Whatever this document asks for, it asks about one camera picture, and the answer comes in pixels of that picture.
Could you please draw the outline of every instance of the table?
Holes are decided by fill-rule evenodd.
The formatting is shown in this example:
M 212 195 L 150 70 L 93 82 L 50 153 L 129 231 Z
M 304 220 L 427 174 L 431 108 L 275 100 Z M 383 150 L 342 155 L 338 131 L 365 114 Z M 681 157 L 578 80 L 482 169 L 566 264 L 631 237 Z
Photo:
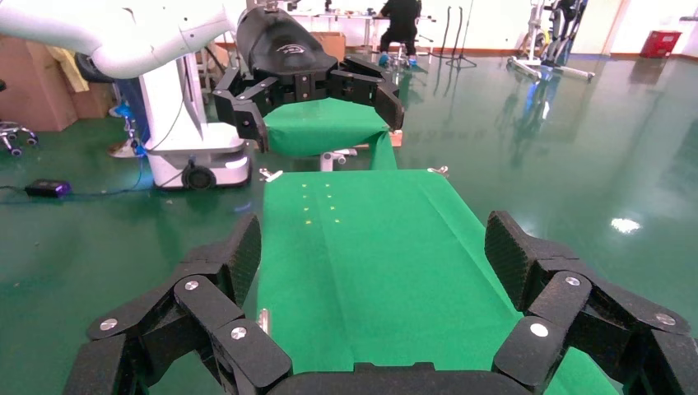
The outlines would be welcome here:
M 393 156 L 392 150 L 375 155 Z M 484 255 L 484 229 L 426 170 L 289 173 L 266 185 L 258 309 L 294 373 L 356 362 L 489 370 L 518 321 Z M 570 350 L 550 395 L 615 394 Z
M 367 54 L 371 53 L 378 53 L 378 21 L 387 21 L 389 18 L 387 17 L 382 17 L 378 18 L 377 16 L 371 16 L 371 15 L 364 15 L 364 14 L 332 14 L 332 13 L 317 13 L 317 12 L 289 12 L 289 15 L 291 16 L 296 16 L 296 17 L 308 17 L 310 18 L 310 25 L 311 25 L 311 30 L 312 30 L 312 24 L 314 18 L 326 18 L 328 20 L 328 30 L 332 30 L 332 19 L 335 21 L 338 21 L 339 19 L 356 19 L 356 20 L 362 20 L 365 21 L 365 29 L 364 29 L 364 41 L 362 47 L 366 50 Z M 425 16 L 421 16 L 419 18 L 420 21 L 430 21 L 430 22 L 436 22 L 436 19 L 434 18 L 429 18 Z

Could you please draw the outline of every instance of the black shirt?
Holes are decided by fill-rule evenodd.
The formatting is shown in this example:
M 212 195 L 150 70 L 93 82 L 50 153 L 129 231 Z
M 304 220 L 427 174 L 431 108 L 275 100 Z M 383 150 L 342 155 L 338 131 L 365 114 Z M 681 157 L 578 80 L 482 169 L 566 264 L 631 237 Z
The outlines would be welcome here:
M 421 0 L 388 0 L 380 13 L 390 18 L 390 29 L 413 29 L 421 14 Z

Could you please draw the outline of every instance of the white wall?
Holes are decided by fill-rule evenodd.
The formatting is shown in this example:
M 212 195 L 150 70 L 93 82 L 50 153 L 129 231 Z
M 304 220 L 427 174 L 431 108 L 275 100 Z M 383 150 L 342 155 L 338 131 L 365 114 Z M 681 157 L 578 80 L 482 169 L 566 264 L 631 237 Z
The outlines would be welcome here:
M 652 30 L 678 30 L 679 39 L 674 53 L 681 53 L 691 38 L 695 22 L 680 22 L 681 16 L 693 15 L 696 0 L 631 0 L 621 27 L 613 42 L 613 53 L 640 53 Z
M 465 48 L 470 49 L 515 49 L 523 39 L 528 29 L 530 4 L 526 0 L 473 0 L 472 17 L 468 30 Z M 373 7 L 379 10 L 384 0 L 333 0 L 332 7 L 341 10 L 365 12 Z M 440 48 L 446 29 L 447 9 L 451 9 L 451 25 L 446 39 L 446 48 L 453 48 L 458 31 L 459 9 L 463 7 L 463 31 L 461 31 L 458 47 L 462 44 L 463 33 L 468 20 L 468 0 L 423 0 L 423 16 L 433 16 L 437 22 L 422 22 L 420 34 L 435 40 Z M 298 3 L 299 11 L 313 8 L 314 12 L 323 10 L 324 0 L 302 0 Z M 298 18 L 299 22 L 309 30 L 343 31 L 347 35 L 347 45 L 356 46 L 363 42 L 364 22 L 340 19 L 339 22 L 328 23 L 327 19 L 315 18 L 310 24 L 309 18 Z M 379 35 L 388 28 L 387 21 L 379 23 Z M 216 42 L 223 42 L 222 37 Z
M 686 39 L 686 45 L 684 45 L 682 53 L 698 58 L 698 26 L 693 28 L 693 33 Z
M 622 0 L 589 0 L 572 53 L 603 53 Z
M 467 49 L 516 49 L 528 30 L 530 1 L 528 0 L 473 0 L 472 16 L 465 41 Z M 619 7 L 624 0 L 589 0 L 582 25 L 579 28 L 577 40 L 572 48 L 573 53 L 604 53 L 604 45 L 608 52 L 639 53 L 651 30 L 671 29 L 684 32 L 677 44 L 675 53 L 680 53 L 691 41 L 691 32 L 696 22 L 679 22 L 680 16 L 692 15 L 698 7 L 698 0 L 625 0 L 629 2 L 624 15 L 618 16 L 617 32 L 612 42 L 607 43 L 609 32 L 617 19 Z M 333 0 L 332 7 L 343 11 L 364 12 L 373 7 L 379 10 L 384 0 Z M 451 6 L 451 25 L 446 48 L 453 48 L 458 31 L 459 7 L 463 7 L 463 31 L 458 40 L 458 47 L 463 43 L 463 32 L 468 19 L 469 0 L 423 0 L 423 16 L 432 16 L 437 22 L 422 22 L 420 34 L 435 41 L 435 47 L 440 48 L 444 41 L 446 30 L 447 9 Z M 298 4 L 299 11 L 320 13 L 324 9 L 324 0 L 302 0 Z M 543 16 L 543 27 L 547 28 L 548 12 Z M 347 36 L 347 45 L 363 44 L 365 23 L 359 20 L 329 21 L 315 18 L 311 23 L 308 17 L 299 17 L 299 22 L 308 30 L 342 31 Z M 388 28 L 387 21 L 379 23 L 378 36 Z M 696 44 L 690 46 L 696 52 Z

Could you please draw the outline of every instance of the green cloth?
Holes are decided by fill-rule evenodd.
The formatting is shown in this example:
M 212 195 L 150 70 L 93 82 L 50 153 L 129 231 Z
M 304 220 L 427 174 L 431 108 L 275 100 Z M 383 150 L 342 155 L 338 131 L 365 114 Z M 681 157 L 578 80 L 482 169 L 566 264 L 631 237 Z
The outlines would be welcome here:
M 295 373 L 489 370 L 521 314 L 483 249 L 482 224 L 438 174 L 284 174 L 264 196 L 258 308 Z M 571 350 L 548 393 L 616 391 Z
M 373 136 L 369 140 L 371 149 L 371 170 L 397 170 L 398 163 L 395 161 L 393 142 L 390 141 L 390 134 L 383 132 Z
M 351 148 L 388 131 L 372 107 L 335 99 L 284 105 L 264 122 L 271 150 L 287 156 Z

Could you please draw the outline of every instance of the red box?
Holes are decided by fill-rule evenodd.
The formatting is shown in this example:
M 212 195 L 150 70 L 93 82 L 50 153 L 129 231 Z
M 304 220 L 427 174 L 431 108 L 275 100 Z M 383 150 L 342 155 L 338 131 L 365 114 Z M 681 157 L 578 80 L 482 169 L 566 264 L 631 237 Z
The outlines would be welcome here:
M 653 30 L 649 33 L 647 41 L 644 42 L 640 56 L 643 58 L 667 58 L 672 54 L 679 37 L 681 37 L 680 31 Z

